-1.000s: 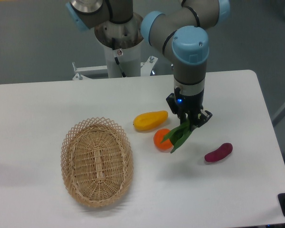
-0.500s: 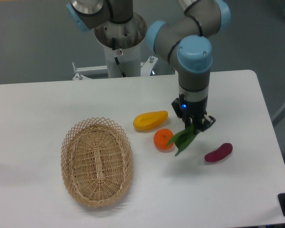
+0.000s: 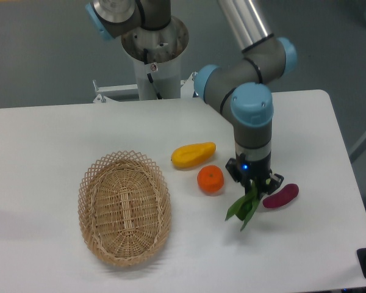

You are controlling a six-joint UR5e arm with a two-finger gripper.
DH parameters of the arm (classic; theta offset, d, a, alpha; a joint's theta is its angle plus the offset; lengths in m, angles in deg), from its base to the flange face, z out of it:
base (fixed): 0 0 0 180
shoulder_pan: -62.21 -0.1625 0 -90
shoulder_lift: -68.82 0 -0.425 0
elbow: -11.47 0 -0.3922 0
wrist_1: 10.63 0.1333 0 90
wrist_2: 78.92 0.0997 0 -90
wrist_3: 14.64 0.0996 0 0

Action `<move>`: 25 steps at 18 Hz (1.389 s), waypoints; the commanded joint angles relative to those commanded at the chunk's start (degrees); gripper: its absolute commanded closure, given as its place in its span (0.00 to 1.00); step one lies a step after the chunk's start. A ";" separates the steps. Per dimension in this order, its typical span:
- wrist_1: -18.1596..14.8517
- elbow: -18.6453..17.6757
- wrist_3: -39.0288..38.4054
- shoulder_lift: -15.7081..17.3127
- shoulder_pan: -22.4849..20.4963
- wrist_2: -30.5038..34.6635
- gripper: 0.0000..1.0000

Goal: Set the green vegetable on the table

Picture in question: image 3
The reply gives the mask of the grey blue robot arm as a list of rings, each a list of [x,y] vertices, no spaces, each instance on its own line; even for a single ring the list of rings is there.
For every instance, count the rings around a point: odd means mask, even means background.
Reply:
[[[272,94],[267,84],[296,66],[296,49],[276,38],[257,1],[220,1],[242,52],[229,69],[207,65],[193,78],[194,91],[234,128],[235,157],[226,164],[246,191],[269,195],[283,182],[271,171]],[[91,1],[86,11],[101,36],[120,38],[132,59],[141,100],[181,95],[180,58],[188,45],[185,24],[170,1]]]

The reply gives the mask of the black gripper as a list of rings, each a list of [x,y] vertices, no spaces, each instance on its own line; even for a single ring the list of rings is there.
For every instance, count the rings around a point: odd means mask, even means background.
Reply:
[[[282,175],[272,172],[271,149],[268,148],[237,148],[235,158],[230,158],[225,167],[246,194],[251,190],[251,181],[256,183],[258,196],[272,194],[284,181]]]

